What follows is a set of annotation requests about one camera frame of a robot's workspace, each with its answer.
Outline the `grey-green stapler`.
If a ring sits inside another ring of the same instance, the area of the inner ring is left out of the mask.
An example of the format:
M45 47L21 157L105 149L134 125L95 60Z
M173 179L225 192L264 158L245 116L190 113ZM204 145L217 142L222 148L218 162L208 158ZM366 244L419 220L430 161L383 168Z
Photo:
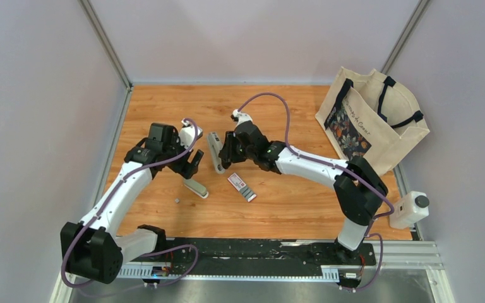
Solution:
M194 179L183 179L183 185L203 199L208 197L207 188Z

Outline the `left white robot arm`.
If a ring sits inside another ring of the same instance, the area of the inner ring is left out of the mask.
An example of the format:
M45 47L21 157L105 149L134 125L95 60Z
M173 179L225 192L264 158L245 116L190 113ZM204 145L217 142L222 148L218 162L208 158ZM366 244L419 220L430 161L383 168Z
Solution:
M151 124L148 136L127 152L117 177L94 207L79 222L65 223L60 231L60 275L65 285L110 284L122 265L136 258L147 256L158 262L167 256L163 229L141 225L120 237L117 231L137 197L163 168L185 180L197 173L203 152L193 147L203 131L190 118L182 124L181 129Z

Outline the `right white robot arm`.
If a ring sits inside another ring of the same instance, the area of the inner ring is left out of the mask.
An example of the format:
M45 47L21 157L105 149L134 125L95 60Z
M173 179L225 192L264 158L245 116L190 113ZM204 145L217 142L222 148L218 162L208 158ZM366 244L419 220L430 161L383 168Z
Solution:
M345 216L335 246L335 256L343 264L360 256L359 246L388 194L385 183L362 156L339 160L307 153L269 140L251 121L226 132L219 159L225 169L250 160L261 170L302 177L333 189Z

